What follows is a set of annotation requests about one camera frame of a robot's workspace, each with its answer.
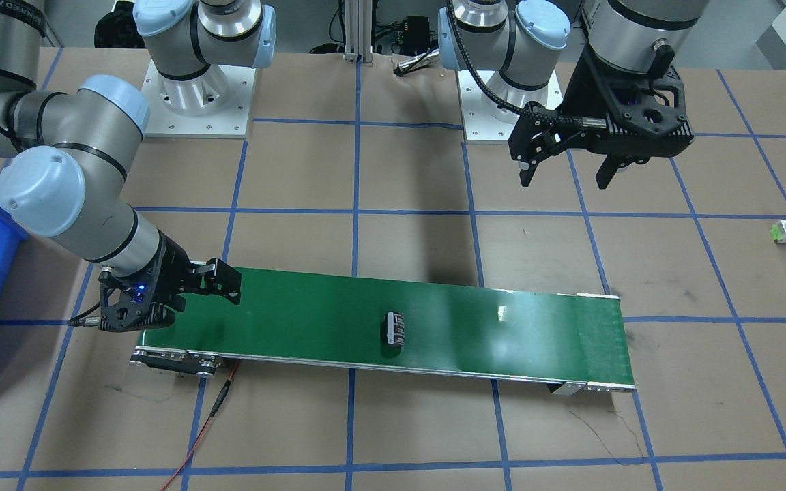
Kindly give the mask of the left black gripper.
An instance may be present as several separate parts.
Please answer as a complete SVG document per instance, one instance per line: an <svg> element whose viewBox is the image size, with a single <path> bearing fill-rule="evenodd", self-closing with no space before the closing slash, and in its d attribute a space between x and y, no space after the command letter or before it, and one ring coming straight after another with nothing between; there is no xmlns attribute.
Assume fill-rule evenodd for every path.
<svg viewBox="0 0 786 491"><path fill-rule="evenodd" d="M521 186L532 183L537 162L566 149L606 155L596 184L608 188L621 158L674 158L695 139L685 88L671 64L674 52L650 52L646 74L628 74L594 52L582 52L556 122L521 116L508 139L520 165Z"/></svg>

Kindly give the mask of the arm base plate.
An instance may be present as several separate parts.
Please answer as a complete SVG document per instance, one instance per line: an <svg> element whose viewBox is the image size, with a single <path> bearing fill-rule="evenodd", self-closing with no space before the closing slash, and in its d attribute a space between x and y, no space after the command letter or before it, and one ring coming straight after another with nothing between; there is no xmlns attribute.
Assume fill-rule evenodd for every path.
<svg viewBox="0 0 786 491"><path fill-rule="evenodd" d="M257 71L211 65L196 80L169 80L149 64L141 93L149 100L147 138L244 139Z"/></svg>
<svg viewBox="0 0 786 491"><path fill-rule="evenodd" d="M527 102L539 102L545 108L554 109L562 103L562 90L559 88L557 72L550 75L548 84L537 91L524 91L509 87L492 70L478 71L481 80L493 93L506 99L509 104L524 106ZM506 144L519 116L508 110L500 109L484 94L470 72L456 72L459 99L463 119L465 142L468 144Z"/></svg>

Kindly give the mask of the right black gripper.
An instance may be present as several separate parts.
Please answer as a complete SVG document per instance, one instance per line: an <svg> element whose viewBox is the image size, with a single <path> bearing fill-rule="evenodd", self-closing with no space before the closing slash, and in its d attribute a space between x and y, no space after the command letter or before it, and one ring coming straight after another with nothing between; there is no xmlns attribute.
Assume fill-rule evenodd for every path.
<svg viewBox="0 0 786 491"><path fill-rule="evenodd" d="M109 332L159 329L184 312L185 293L218 295L241 302L242 274L220 258L205 264L190 260L172 239L162 239L156 255L131 276L101 271L99 330Z"/></svg>

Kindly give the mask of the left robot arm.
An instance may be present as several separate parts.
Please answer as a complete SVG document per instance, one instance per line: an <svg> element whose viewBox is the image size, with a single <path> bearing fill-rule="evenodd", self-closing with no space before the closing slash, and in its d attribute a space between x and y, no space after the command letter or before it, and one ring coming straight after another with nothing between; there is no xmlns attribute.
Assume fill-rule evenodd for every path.
<svg viewBox="0 0 786 491"><path fill-rule="evenodd" d="M537 167L570 149L603 156L600 189L618 172L674 158L695 139L685 87L673 66L705 1L602 1L570 84L556 108L546 88L570 35L549 1L447 1L439 11L441 64L465 70L498 110L516 118L508 137L522 186Z"/></svg>

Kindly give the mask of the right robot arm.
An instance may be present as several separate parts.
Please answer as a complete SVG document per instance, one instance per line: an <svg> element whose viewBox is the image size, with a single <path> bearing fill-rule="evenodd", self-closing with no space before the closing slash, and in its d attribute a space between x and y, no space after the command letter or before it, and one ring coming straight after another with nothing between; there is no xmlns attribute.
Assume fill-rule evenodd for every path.
<svg viewBox="0 0 786 491"><path fill-rule="evenodd" d="M128 332L171 326L184 296L238 305L241 273L197 263L121 195L151 115L133 85L105 74L75 94L35 83L43 1L0 1L0 205L32 233L100 268L100 314L72 326Z"/></svg>

